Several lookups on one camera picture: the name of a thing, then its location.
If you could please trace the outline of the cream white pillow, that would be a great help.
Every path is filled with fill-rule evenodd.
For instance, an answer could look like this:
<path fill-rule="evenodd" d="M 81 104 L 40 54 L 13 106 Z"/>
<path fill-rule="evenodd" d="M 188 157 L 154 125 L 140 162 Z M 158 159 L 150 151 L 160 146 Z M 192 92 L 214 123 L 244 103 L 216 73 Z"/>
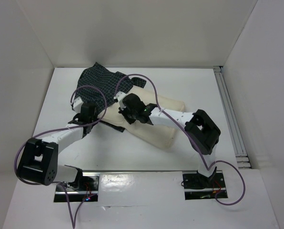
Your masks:
<path fill-rule="evenodd" d="M 156 104 L 154 91 L 148 91 L 138 86 L 133 86 L 133 88 L 127 94 L 131 93 L 137 95 L 145 105 Z M 159 95 L 158 102 L 160 107 L 167 113 L 168 110 L 185 112 L 185 103 L 183 101 L 166 98 Z M 156 115 L 154 118 L 151 116 L 151 121 L 149 121 L 149 123 L 153 123 L 154 120 L 154 125 L 149 123 L 143 124 L 138 120 L 133 124 L 129 124 L 123 115 L 118 113 L 119 107 L 119 103 L 114 103 L 113 105 L 109 106 L 102 121 L 114 126 L 123 127 L 132 135 L 160 149 L 167 149 L 171 147 L 176 129 L 179 129 L 179 127 L 164 113 L 159 112 L 159 109 L 155 108 Z"/>

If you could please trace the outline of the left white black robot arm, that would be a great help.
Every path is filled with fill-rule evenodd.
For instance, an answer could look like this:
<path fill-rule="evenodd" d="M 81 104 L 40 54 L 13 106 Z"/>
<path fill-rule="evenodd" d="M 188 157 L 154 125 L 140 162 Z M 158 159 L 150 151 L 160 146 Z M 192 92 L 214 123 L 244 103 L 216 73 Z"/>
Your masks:
<path fill-rule="evenodd" d="M 83 186 L 82 170 L 58 165 L 59 154 L 73 143 L 82 140 L 99 122 L 97 108 L 92 103 L 82 103 L 79 112 L 65 128 L 47 131 L 47 136 L 32 137 L 19 150 L 20 161 L 15 161 L 17 178 L 30 185 L 48 186 L 66 181 L 72 190 Z"/>

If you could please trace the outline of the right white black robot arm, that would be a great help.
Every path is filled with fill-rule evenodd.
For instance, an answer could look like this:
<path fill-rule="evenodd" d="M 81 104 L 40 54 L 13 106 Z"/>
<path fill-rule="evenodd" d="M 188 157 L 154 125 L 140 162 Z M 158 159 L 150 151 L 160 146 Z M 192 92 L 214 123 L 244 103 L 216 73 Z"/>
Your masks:
<path fill-rule="evenodd" d="M 118 92 L 114 100 L 119 103 L 119 113 L 129 124 L 139 121 L 142 124 L 162 125 L 183 131 L 201 158 L 197 170 L 199 185 L 208 187 L 213 183 L 217 170 L 213 163 L 221 131 L 204 110 L 189 113 L 160 108 L 157 104 L 144 104 L 133 93 Z"/>

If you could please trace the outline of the dark blue checkered pillowcase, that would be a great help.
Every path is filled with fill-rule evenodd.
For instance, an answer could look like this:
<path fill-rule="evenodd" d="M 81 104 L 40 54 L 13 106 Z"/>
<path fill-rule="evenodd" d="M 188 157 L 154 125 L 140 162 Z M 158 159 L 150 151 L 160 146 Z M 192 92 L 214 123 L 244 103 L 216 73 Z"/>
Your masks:
<path fill-rule="evenodd" d="M 80 75 L 77 82 L 79 90 L 74 98 L 80 97 L 84 103 L 95 104 L 97 115 L 99 115 L 105 105 L 110 107 L 115 103 L 113 99 L 115 88 L 124 76 L 125 74 L 121 72 L 110 72 L 99 63 L 95 63 Z"/>

